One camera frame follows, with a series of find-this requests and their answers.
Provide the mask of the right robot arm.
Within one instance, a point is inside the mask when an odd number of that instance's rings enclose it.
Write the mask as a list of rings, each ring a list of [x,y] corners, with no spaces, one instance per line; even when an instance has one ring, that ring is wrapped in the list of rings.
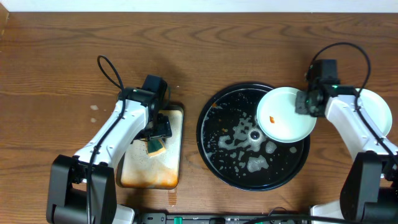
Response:
[[[298,91],[298,114],[326,118],[345,143],[353,165],[340,193],[344,219],[363,223],[397,223],[397,146],[368,115],[361,89],[320,84]]]

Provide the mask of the green and yellow sponge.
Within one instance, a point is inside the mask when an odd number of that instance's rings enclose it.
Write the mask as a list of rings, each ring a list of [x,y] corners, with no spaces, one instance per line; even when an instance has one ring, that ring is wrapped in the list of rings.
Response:
[[[147,141],[147,154],[149,157],[158,156],[165,151],[165,143],[162,139],[151,139]]]

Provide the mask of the light blue plate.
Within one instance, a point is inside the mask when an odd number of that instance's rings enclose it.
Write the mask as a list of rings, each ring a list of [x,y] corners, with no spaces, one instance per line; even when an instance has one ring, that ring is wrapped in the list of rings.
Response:
[[[300,90],[280,87],[266,93],[256,110],[257,123],[271,139],[292,143],[306,138],[314,129],[317,119],[295,112],[295,100]]]
[[[364,89],[360,99],[370,118],[377,125],[384,136],[387,136],[392,128],[392,113],[386,101],[377,93]]]

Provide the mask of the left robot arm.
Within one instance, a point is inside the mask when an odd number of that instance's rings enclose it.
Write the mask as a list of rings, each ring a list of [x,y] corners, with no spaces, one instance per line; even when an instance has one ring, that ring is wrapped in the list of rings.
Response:
[[[73,156],[59,155],[50,171],[48,223],[133,223],[135,211],[116,199],[115,169],[135,140],[159,150],[171,137],[160,114],[165,87],[122,88],[107,122]]]

